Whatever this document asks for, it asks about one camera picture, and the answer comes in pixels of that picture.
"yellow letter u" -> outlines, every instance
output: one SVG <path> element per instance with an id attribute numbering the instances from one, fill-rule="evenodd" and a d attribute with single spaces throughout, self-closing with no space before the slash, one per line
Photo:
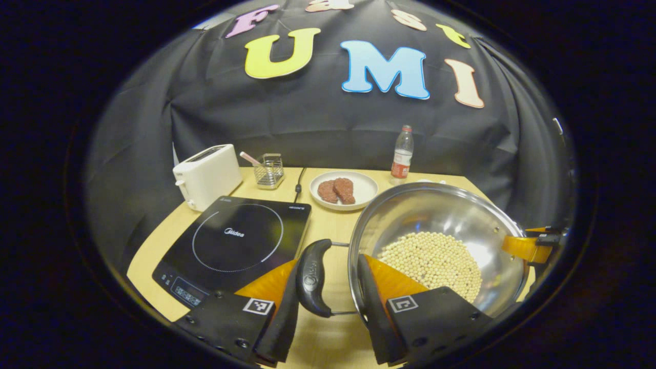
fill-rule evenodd
<path id="1" fill-rule="evenodd" d="M 321 32 L 319 28 L 303 28 L 289 32 L 294 37 L 294 53 L 287 60 L 272 62 L 271 46 L 280 36 L 271 35 L 254 39 L 246 44 L 246 74 L 253 78 L 265 79 L 284 76 L 305 66 L 312 58 L 314 35 Z"/>

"plastic water bottle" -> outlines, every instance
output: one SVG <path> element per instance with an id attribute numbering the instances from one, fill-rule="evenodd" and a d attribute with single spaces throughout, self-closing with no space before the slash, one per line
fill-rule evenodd
<path id="1" fill-rule="evenodd" d="M 412 127 L 404 125 L 401 129 L 401 134 L 396 139 L 396 146 L 394 147 L 392 179 L 390 180 L 393 185 L 400 185 L 405 182 L 408 171 L 410 170 L 410 159 L 412 159 L 414 149 L 415 143 L 412 139 Z"/>

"white toaster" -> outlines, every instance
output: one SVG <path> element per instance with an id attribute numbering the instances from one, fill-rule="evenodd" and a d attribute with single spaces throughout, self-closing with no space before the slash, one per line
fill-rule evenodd
<path id="1" fill-rule="evenodd" d="M 242 181 L 232 144 L 212 146 L 173 168 L 175 185 L 190 208 L 205 211 L 219 196 L 229 195 Z"/>

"induction cooktop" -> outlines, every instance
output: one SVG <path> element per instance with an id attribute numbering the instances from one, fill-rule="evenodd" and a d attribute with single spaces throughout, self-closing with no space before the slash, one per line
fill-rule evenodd
<path id="1" fill-rule="evenodd" d="M 219 197 L 171 246 L 153 279 L 189 307 L 236 292 L 298 257 L 312 207 Z"/>

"beans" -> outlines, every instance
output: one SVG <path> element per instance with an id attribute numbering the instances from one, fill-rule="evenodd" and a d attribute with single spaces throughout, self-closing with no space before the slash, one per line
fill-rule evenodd
<path id="1" fill-rule="evenodd" d="M 470 303 L 483 282 L 462 241 L 442 233 L 406 234 L 383 247 L 378 259 L 429 289 L 448 286 Z"/>

